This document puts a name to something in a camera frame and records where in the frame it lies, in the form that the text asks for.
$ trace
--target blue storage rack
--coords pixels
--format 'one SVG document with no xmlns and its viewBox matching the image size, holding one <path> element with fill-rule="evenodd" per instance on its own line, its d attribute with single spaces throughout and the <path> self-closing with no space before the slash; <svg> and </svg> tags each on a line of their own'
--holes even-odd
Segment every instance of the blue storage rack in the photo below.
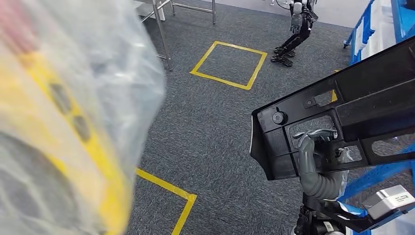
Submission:
<svg viewBox="0 0 415 235">
<path fill-rule="evenodd" d="M 402 153 L 415 152 L 415 143 L 401 151 Z M 403 170 L 411 169 L 412 170 L 412 181 L 415 185 L 415 161 L 407 161 L 401 163 L 392 163 L 386 165 L 379 165 L 372 171 L 364 174 L 359 179 L 348 183 L 345 189 L 345 194 L 343 197 L 339 198 L 338 201 L 344 202 L 346 199 L 358 194 L 362 190 L 365 190 L 377 183 L 380 183 L 394 174 L 402 172 Z M 362 233 L 357 233 L 353 231 L 353 235 L 371 235 L 371 231 L 365 231 Z"/>
<path fill-rule="evenodd" d="M 361 50 L 359 50 L 357 55 L 354 54 L 356 47 L 356 29 L 360 26 L 360 24 L 363 24 L 362 44 L 367 44 L 369 37 L 375 32 L 375 30 L 370 28 L 371 5 L 374 1 L 375 0 L 370 0 L 349 38 L 344 41 L 345 46 L 351 47 L 349 65 L 353 65 L 361 61 Z M 415 36 L 415 10 L 405 8 L 405 3 L 406 0 L 391 0 L 396 43 L 400 43 L 405 39 Z"/>
</svg>

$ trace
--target yellow tape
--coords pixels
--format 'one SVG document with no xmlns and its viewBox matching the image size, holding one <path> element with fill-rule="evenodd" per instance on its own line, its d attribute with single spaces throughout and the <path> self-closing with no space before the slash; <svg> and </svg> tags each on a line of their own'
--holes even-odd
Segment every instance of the yellow tape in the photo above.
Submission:
<svg viewBox="0 0 415 235">
<path fill-rule="evenodd" d="M 331 91 L 331 102 L 334 102 L 336 100 L 337 100 L 336 91 L 335 90 L 332 90 Z"/>
<path fill-rule="evenodd" d="M 258 53 L 261 55 L 261 58 L 259 59 L 258 65 L 256 66 L 254 73 L 252 74 L 252 76 L 250 77 L 247 85 L 243 85 L 243 84 L 238 84 L 238 83 L 234 83 L 231 81 L 227 81 L 225 79 L 222 78 L 218 78 L 218 77 L 214 77 L 211 75 L 207 75 L 201 72 L 198 72 L 200 66 L 203 64 L 203 62 L 207 59 L 207 57 L 210 55 L 210 53 L 212 53 L 213 49 L 215 48 L 216 45 L 223 45 L 223 46 L 227 46 L 227 47 L 232 47 L 232 48 L 236 48 L 236 49 L 240 49 L 240 50 L 246 50 L 246 51 L 250 51 L 253 53 Z M 264 64 L 265 58 L 267 57 L 267 53 L 259 51 L 259 50 L 255 50 L 255 49 L 251 49 L 251 48 L 247 48 L 247 47 L 241 47 L 241 46 L 237 46 L 237 45 L 233 45 L 233 44 L 229 44 L 229 43 L 223 43 L 223 42 L 219 42 L 219 41 L 215 41 L 210 47 L 209 49 L 206 51 L 206 53 L 202 56 L 202 58 L 200 59 L 200 61 L 196 64 L 196 66 L 192 69 L 192 71 L 190 72 L 193 75 L 199 76 L 199 77 L 204 77 L 204 78 L 208 78 L 208 79 L 212 79 L 218 82 L 222 82 L 225 83 L 227 85 L 230 86 L 234 86 L 234 87 L 238 87 L 244 90 L 250 90 L 252 88 L 252 85 L 254 84 L 254 81 L 256 79 L 256 77 L 258 76 L 259 71 L 262 68 L 262 65 Z"/>
<path fill-rule="evenodd" d="M 190 194 L 190 193 L 184 191 L 183 189 L 178 188 L 178 187 L 176 187 L 176 186 L 174 186 L 174 185 L 172 185 L 172 184 L 170 184 L 170 183 L 168 183 L 168 182 L 166 182 L 162 179 L 159 179 L 156 176 L 151 175 L 151 174 L 149 174 L 149 173 L 147 173 L 147 172 L 145 172 L 141 169 L 137 168 L 136 169 L 136 174 L 139 177 L 141 177 L 145 180 L 148 180 L 151 183 L 154 183 L 154 184 L 156 184 L 156 185 L 158 185 L 158 186 L 160 186 L 160 187 L 162 187 L 162 188 L 164 188 L 164 189 L 166 189 L 166 190 L 168 190 L 168 191 L 170 191 L 170 192 L 172 192 L 172 193 L 174 193 L 174 194 L 176 194 L 176 195 L 178 195 L 178 196 L 180 196 L 180 197 L 187 200 L 187 203 L 184 206 L 182 214 L 180 215 L 179 220 L 177 221 L 176 226 L 174 226 L 173 232 L 171 233 L 172 235 L 178 235 L 180 233 L 180 231 L 182 230 L 183 225 L 187 220 L 187 217 L 189 216 L 189 213 L 190 213 L 190 211 L 193 207 L 193 204 L 194 204 L 197 196 L 195 194 Z"/>
<path fill-rule="evenodd" d="M 182 230 L 183 225 L 186 222 L 187 217 L 189 216 L 190 210 L 192 209 L 195 200 L 196 200 L 196 195 L 190 194 L 188 201 L 186 205 L 184 206 L 182 214 L 180 215 L 180 218 L 177 221 L 177 224 L 174 227 L 173 232 L 171 233 L 172 235 L 178 235 L 180 231 Z"/>
<path fill-rule="evenodd" d="M 158 185 L 158 186 L 160 186 L 160 187 L 162 187 L 162 188 L 164 188 L 164 189 L 166 189 L 166 190 L 168 190 L 168 191 L 170 191 L 170 192 L 172 192 L 172 193 L 174 193 L 174 194 L 176 194 L 176 195 L 178 195 L 178 196 L 180 196 L 184 199 L 189 199 L 189 197 L 191 195 L 190 193 L 184 191 L 183 189 L 178 188 L 178 187 L 176 187 L 176 186 L 174 186 L 174 185 L 172 185 L 172 184 L 170 184 L 170 183 L 168 183 L 168 182 L 166 182 L 162 179 L 159 179 L 156 176 L 151 175 L 151 174 L 149 174 L 149 173 L 147 173 L 147 172 L 145 172 L 141 169 L 136 169 L 136 174 L 139 175 L 139 177 L 141 177 L 143 179 L 146 179 L 146 180 L 150 181 L 151 183 L 154 183 L 154 184 L 156 184 L 156 185 Z"/>
</svg>

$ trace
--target transparent plastic wrap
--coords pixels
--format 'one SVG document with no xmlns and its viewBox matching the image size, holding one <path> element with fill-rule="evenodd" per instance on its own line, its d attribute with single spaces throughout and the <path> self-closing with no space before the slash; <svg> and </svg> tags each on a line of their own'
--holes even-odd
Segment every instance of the transparent plastic wrap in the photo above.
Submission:
<svg viewBox="0 0 415 235">
<path fill-rule="evenodd" d="M 164 95 L 132 4 L 0 0 L 0 234 L 123 234 Z"/>
<path fill-rule="evenodd" d="M 349 163 L 353 161 L 353 158 L 350 155 L 351 151 L 348 148 L 343 148 L 340 150 L 340 156 L 338 157 L 337 161 L 339 163 Z M 343 197 L 345 194 L 345 190 L 347 187 L 347 176 L 349 175 L 349 170 L 345 170 L 341 172 L 342 174 L 342 181 L 340 183 L 339 189 L 339 196 L 336 199 Z"/>
</svg>

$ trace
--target gray robotic hand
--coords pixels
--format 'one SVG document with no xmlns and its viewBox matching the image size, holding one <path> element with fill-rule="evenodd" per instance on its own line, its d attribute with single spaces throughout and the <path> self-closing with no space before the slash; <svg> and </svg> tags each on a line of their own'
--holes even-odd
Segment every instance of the gray robotic hand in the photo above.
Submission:
<svg viewBox="0 0 415 235">
<path fill-rule="evenodd" d="M 299 141 L 299 175 L 302 189 L 305 194 L 316 199 L 334 200 L 341 196 L 347 181 L 347 172 L 331 172 L 319 174 L 314 162 L 314 142 L 330 141 L 335 139 L 337 132 L 334 130 L 312 130 L 297 133 L 293 137 Z M 348 159 L 349 151 L 340 152 L 340 159 Z"/>
</svg>

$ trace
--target gray carpet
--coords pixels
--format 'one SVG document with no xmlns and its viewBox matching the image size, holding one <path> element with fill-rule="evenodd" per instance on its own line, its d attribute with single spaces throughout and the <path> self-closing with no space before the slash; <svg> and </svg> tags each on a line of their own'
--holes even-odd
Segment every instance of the gray carpet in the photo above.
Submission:
<svg viewBox="0 0 415 235">
<path fill-rule="evenodd" d="M 180 2 L 209 7 L 204 1 Z M 310 38 L 297 49 L 294 66 L 285 68 L 269 59 L 274 47 L 290 35 L 289 17 L 218 4 L 217 25 L 213 26 L 210 14 L 178 8 L 172 17 L 169 8 L 165 9 L 163 26 L 174 71 L 166 73 L 165 102 L 150 129 L 140 167 L 197 194 L 181 234 L 286 235 L 298 216 L 299 180 L 266 180 L 249 156 L 250 114 L 345 68 L 349 51 L 343 49 L 342 41 L 351 29 L 316 23 Z M 148 20 L 146 26 L 162 52 L 155 22 Z M 269 54 L 251 90 L 189 74 L 214 41 Z M 246 82 L 255 55 L 217 49 L 201 70 Z M 185 200 L 156 187 L 138 179 L 128 235 L 172 232 Z"/>
</svg>

